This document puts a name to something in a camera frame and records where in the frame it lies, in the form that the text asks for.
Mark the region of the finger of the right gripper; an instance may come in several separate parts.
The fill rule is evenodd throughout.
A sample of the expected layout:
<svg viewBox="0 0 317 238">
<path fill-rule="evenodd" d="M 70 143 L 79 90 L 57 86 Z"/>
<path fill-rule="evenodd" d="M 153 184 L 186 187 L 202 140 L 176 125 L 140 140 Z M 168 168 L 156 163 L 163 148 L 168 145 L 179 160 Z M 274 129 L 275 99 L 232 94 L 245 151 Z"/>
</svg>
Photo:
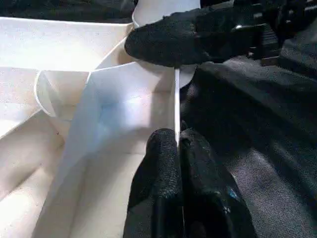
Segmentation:
<svg viewBox="0 0 317 238">
<path fill-rule="evenodd" d="M 258 34 L 251 9 L 194 9 L 133 30 L 124 47 L 133 58 L 168 67 L 222 63 L 245 54 Z"/>
</svg>

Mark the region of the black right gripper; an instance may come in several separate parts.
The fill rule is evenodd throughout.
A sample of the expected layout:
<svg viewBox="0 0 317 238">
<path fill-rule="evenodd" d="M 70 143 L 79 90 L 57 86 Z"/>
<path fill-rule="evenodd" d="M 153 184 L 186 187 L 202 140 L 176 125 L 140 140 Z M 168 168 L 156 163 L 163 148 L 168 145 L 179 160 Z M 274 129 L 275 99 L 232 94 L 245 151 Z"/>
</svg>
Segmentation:
<svg viewBox="0 0 317 238">
<path fill-rule="evenodd" d="M 254 18 L 264 24 L 249 48 L 247 58 L 262 66 L 278 63 L 285 40 L 303 31 L 317 17 L 315 0 L 235 0 L 234 7 L 252 6 Z"/>
</svg>

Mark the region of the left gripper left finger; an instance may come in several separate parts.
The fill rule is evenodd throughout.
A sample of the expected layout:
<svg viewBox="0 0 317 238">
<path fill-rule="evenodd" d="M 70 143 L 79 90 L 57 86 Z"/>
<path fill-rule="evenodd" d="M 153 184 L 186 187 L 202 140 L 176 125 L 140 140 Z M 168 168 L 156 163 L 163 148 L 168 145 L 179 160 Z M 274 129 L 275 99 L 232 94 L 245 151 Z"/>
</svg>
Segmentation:
<svg viewBox="0 0 317 238">
<path fill-rule="evenodd" d="M 175 132 L 154 131 L 130 188 L 126 238 L 181 238 L 183 201 Z"/>
</svg>

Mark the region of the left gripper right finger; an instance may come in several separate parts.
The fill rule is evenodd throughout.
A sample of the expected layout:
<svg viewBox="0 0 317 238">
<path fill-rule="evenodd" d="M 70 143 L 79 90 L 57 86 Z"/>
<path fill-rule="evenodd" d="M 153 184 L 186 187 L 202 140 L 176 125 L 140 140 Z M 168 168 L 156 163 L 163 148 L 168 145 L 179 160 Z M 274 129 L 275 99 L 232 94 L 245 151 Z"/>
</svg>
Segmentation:
<svg viewBox="0 0 317 238">
<path fill-rule="evenodd" d="M 188 128 L 181 132 L 179 145 L 187 237 L 257 237 L 235 179 L 216 161 L 208 141 Z"/>
</svg>

